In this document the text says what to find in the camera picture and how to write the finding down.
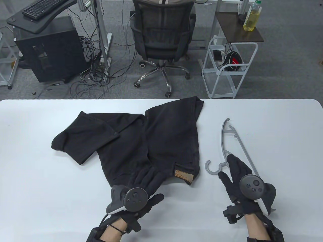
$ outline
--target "white shelf frame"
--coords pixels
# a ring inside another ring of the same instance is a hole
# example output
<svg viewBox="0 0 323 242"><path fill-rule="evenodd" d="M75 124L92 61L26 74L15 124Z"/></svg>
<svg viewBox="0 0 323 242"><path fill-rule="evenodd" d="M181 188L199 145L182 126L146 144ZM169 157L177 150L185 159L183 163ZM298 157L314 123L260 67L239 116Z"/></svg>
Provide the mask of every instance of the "white shelf frame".
<svg viewBox="0 0 323 242"><path fill-rule="evenodd" d="M0 31L0 53L1 53L1 49L2 49L3 44L6 44L6 46L8 47L9 54L7 54L6 58L0 59L0 86L7 85L8 88L11 89L12 81L13 81L13 78L14 78L16 70L17 70L19 59L17 58L17 55L15 54L13 49L10 47L8 42L3 37L3 33ZM6 71L6 73L4 73L4 70L2 69L2 67L5 65L8 65L8 64L12 64L12 63L14 63L14 66L11 67L11 65L10 65L11 70L8 70L8 71Z"/></svg>
<svg viewBox="0 0 323 242"><path fill-rule="evenodd" d="M213 58L213 50L219 50L219 51L222 52L222 55L224 55L224 53L223 53L224 45L217 45L216 44L217 41L220 40L220 39L225 39L225 37L224 36L215 36L209 42L209 45L208 45L208 48L207 48L207 53L206 53L206 56L205 56L203 67L202 67L202 78L203 78L203 81L204 81L206 92L207 92L208 97L210 99L211 98L223 98L223 97L235 98L238 91L239 91L239 89L240 89L240 86L241 86L241 84L242 84L242 82L243 82L243 80L244 80L244 78L245 78L245 76L246 76L246 74L247 74L247 72L249 70L249 67L250 67L252 61L254 60L254 57L255 57L255 55L256 55L256 53L258 51L258 44L255 43L255 42L231 43L232 51L236 51L239 55L240 55L240 53L238 51L237 45L254 45L255 49L254 49L254 52L253 52L253 54L252 54L252 56L250 58L250 61L248 63L245 63L242 60L242 64L227 64L227 65L222 66L221 68L218 68L217 64L216 64L216 62L214 61L214 58ZM206 68L206 63L207 63L208 59L211 60L213 68ZM225 69L227 67L230 67L230 66L239 66L240 70L238 70L238 71L226 71ZM217 75L216 80L211 81L209 79L209 76L207 75L207 73L215 73ZM219 83L220 76L226 76L226 78L227 78L227 80L229 82L229 85L231 87L232 92L215 94L216 87L217 87L217 85ZM233 83L233 80L232 80L231 76L241 76L241 79L240 79L240 82L239 82L237 88L235 88L235 85ZM212 90L209 90L209 88L207 86L207 83L212 83L212 82L214 83L214 86L213 86Z"/></svg>

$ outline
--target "white metal cart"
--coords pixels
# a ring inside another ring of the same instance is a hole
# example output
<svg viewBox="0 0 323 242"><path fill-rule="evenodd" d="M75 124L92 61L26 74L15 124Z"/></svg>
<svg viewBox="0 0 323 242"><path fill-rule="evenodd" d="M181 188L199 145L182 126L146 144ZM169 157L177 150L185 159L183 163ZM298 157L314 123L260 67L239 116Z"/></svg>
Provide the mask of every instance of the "white metal cart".
<svg viewBox="0 0 323 242"><path fill-rule="evenodd" d="M3 44L6 44L6 51L2 50ZM0 86L7 85L8 89L12 88L12 80L18 66L18 58L3 37L0 31Z"/></svg>
<svg viewBox="0 0 323 242"><path fill-rule="evenodd" d="M218 42L220 42L218 40L222 40L222 39L225 40L226 39L225 36L216 36L210 40L208 48L207 48L205 60L203 63L203 67L202 67L202 77L203 77L203 81L204 81L205 88L206 88L209 98L219 98L219 97L235 98L235 96L237 95L237 92L238 92L238 90L239 90L248 70L249 70L249 67L250 67L250 65L257 53L257 50L258 50L258 44L255 42L231 43L232 51L237 52L239 55L240 55L240 53L237 48L237 45L254 45L255 50L254 50L254 52L250 58L250 61L248 63L245 63L242 60L242 64L221 65L223 62L216 62L214 60L213 51L214 50L221 51L222 59L223 60L225 59L225 57L224 57L225 53L222 51L224 49L224 45L217 44ZM211 63L213 66L212 68L206 68L209 60L211 60ZM240 68L236 71L225 70L227 67L231 67L231 66L239 66ZM219 80L220 80L221 76L225 76L227 78L227 83L223 83L223 82L226 82L226 80L221 80L222 89L224 89L224 90L222 90L222 93L216 93L217 86L219 84ZM231 76L241 76L241 79L240 79L240 82L239 82L237 88L235 88L235 85L233 83Z"/></svg>

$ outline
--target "black glove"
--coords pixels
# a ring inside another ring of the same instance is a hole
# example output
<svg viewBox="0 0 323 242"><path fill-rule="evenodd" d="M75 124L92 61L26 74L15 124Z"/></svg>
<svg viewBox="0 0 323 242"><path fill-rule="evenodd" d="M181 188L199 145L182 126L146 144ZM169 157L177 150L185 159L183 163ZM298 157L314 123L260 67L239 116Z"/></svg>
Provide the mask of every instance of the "black glove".
<svg viewBox="0 0 323 242"><path fill-rule="evenodd" d="M148 197L153 195L161 186L166 176L158 171L155 167L148 166L145 168L137 169L129 179L128 188L140 187L143 188Z"/></svg>
<svg viewBox="0 0 323 242"><path fill-rule="evenodd" d="M261 212L259 205L254 200L246 198L242 194L239 186L241 178L245 175L252 174L252 170L234 155L228 155L226 160L229 163L232 182L222 171L219 172L218 176L225 186L231 201L235 204L241 203L244 214Z"/></svg>
<svg viewBox="0 0 323 242"><path fill-rule="evenodd" d="M145 167L137 170L131 175L127 187L143 188L147 192L148 197L150 197L156 192L165 179L165 175L159 172L156 168L151 166ZM128 224L128 228L126 230L127 233L129 233L131 230L138 232L141 230L141 226L137 220L146 213L150 212L151 208L160 203L163 199L163 194L157 194L148 200L146 206L142 210L138 212L120 211L111 215L111 217L105 220L99 227L105 228L107 225L111 225L119 218L122 218Z"/></svg>

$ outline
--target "plastic bottle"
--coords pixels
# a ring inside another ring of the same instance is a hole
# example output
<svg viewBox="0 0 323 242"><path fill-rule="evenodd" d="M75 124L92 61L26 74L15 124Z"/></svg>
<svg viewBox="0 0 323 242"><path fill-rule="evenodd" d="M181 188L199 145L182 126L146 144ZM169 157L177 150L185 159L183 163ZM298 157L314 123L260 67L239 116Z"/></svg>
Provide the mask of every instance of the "plastic bottle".
<svg viewBox="0 0 323 242"><path fill-rule="evenodd" d="M250 6L248 15L243 25L243 28L245 31L253 31L255 29L262 9L260 4L261 4L261 0L255 0L254 4Z"/></svg>

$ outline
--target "black jeans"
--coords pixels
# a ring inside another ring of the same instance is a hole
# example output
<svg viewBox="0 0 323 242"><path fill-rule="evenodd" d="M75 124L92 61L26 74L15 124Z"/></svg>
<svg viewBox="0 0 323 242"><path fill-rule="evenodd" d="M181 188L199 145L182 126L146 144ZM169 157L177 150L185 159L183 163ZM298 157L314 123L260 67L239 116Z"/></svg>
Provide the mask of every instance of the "black jeans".
<svg viewBox="0 0 323 242"><path fill-rule="evenodd" d="M200 171L196 121L203 101L184 98L148 109L145 115L86 114L57 135L52 148L83 164L97 151L109 184L127 185L143 167L191 184Z"/></svg>

